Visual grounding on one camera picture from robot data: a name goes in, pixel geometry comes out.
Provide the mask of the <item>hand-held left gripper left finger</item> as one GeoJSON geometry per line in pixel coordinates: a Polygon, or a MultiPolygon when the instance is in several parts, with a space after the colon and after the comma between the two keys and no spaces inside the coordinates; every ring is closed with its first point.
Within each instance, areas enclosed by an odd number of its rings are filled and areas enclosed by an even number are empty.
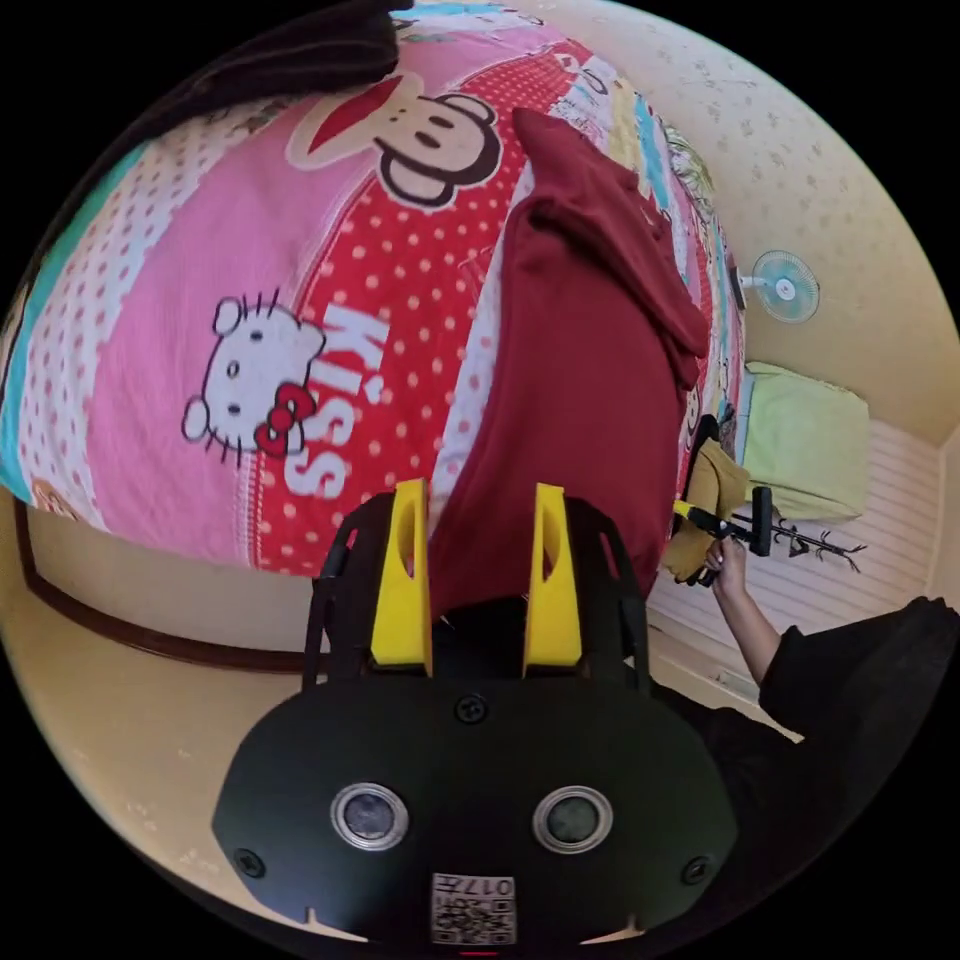
{"type": "Polygon", "coordinates": [[[427,489],[422,479],[401,482],[393,493],[371,655],[382,669],[433,667],[427,489]]]}

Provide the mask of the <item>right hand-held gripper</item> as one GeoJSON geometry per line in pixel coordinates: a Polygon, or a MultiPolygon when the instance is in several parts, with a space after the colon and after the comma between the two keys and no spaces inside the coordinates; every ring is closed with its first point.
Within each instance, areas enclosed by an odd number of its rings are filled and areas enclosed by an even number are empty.
{"type": "MultiPolygon", "coordinates": [[[[675,516],[689,519],[689,522],[692,523],[697,530],[709,534],[714,540],[720,541],[733,538],[743,543],[748,549],[752,549],[756,545],[753,527],[747,528],[742,524],[722,520],[708,511],[695,507],[686,501],[676,500],[673,504],[673,513],[675,516]]],[[[689,577],[689,585],[711,587],[717,576],[718,572],[716,570],[704,566],[689,577]]]]}

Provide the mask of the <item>person's right hand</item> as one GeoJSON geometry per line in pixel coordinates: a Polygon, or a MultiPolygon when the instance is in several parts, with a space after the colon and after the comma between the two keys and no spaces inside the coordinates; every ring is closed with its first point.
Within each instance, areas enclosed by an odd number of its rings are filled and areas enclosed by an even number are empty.
{"type": "Polygon", "coordinates": [[[746,550],[740,541],[733,537],[714,540],[706,554],[706,567],[719,598],[735,600],[746,594],[746,550]]]}

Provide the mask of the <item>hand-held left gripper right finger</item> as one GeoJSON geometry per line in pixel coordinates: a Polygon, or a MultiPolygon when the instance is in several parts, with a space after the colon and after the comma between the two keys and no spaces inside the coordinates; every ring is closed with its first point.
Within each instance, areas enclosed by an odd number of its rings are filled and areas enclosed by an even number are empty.
{"type": "Polygon", "coordinates": [[[582,657],[564,490],[538,484],[524,638],[525,669],[572,669],[582,657]]]}

